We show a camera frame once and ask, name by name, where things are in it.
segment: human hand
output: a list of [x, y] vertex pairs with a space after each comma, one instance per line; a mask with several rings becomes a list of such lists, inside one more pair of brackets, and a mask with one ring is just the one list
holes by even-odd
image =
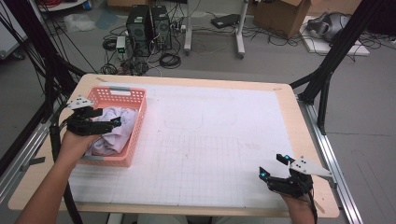
[[61, 151], [57, 163], [62, 163], [73, 169], [78, 160], [84, 155], [90, 143], [100, 137], [100, 135], [80, 136], [70, 131], [66, 131], [62, 139]]
[[315, 223], [312, 208], [308, 202], [307, 195], [300, 198], [293, 198], [289, 195], [282, 195], [283, 201], [289, 208], [290, 218], [293, 224], [311, 224]]

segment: concrete floor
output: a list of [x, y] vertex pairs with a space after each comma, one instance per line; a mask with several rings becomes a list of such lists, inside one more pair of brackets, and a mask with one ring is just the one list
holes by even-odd
[[[85, 12], [73, 8], [58, 14], [57, 18], [71, 13]], [[108, 12], [99, 7], [86, 13], [93, 21], [99, 21]], [[210, 27], [210, 19], [207, 14], [193, 19], [193, 22]], [[70, 37], [97, 70], [104, 63], [102, 37], [125, 21], [125, 17], [117, 17], [108, 24], [108, 28], [73, 33]], [[247, 26], [253, 26], [251, 18], [247, 18]], [[92, 69], [82, 61], [64, 35], [61, 38], [71, 63], [91, 72]], [[291, 83], [315, 71], [323, 60], [321, 56], [308, 53], [301, 42], [296, 47], [276, 46], [268, 43], [267, 38], [267, 35], [244, 38], [246, 56], [240, 60], [233, 36], [194, 34], [190, 56], [183, 51], [179, 53], [181, 66], [174, 70], [159, 69], [163, 77]], [[396, 50], [383, 46], [369, 51], [368, 57], [356, 57], [356, 62], [345, 58], [335, 71], [330, 86], [326, 130], [363, 222], [394, 223], [396, 181], [391, 170], [396, 159], [396, 105], [393, 97], [396, 95], [396, 63], [393, 61]], [[159, 75], [155, 69], [146, 74], [152, 77]], [[3, 156], [42, 104], [43, 96], [28, 60], [0, 62], [0, 86], [3, 127], [0, 156]], [[5, 223], [13, 222], [18, 213], [7, 208], [7, 200], [0, 205], [0, 217]], [[82, 216], [86, 223], [106, 223], [107, 214], [83, 213]], [[135, 215], [128, 215], [123, 223], [131, 223], [134, 219]], [[207, 221], [207, 217], [193, 219], [197, 223]], [[58, 221], [70, 223], [65, 212], [60, 214]], [[285, 222], [288, 221], [284, 218], [269, 218], [266, 223]], [[341, 215], [336, 219], [320, 219], [318, 223], [347, 223], [347, 220]]]

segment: pink plastic basket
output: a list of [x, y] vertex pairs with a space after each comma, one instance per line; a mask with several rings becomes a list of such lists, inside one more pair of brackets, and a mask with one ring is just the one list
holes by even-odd
[[146, 113], [146, 91], [135, 88], [120, 87], [93, 87], [87, 96], [93, 101], [93, 108], [106, 108], [119, 106], [123, 108], [137, 109], [137, 117], [131, 137], [125, 144], [121, 153], [111, 156], [83, 156], [79, 163], [103, 166], [129, 167], [132, 163], [134, 149], [136, 148], [137, 138], [139, 137], [143, 117]]

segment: computer tower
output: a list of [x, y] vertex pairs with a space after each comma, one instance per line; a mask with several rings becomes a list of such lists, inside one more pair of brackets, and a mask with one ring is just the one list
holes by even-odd
[[131, 40], [133, 55], [148, 57], [150, 55], [149, 43], [153, 39], [149, 6], [132, 6], [126, 21], [126, 28]]
[[151, 8], [152, 22], [154, 26], [154, 37], [157, 49], [171, 49], [171, 29], [169, 16], [165, 6], [154, 6]]

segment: person's arm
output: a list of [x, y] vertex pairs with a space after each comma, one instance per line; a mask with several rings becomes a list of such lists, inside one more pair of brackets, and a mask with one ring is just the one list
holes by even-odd
[[289, 208], [290, 218], [293, 224], [314, 224], [314, 214], [311, 204], [305, 198], [295, 199], [281, 195]]
[[66, 131], [57, 161], [23, 208], [16, 223], [56, 223], [67, 180], [91, 141], [98, 136], [78, 136]]

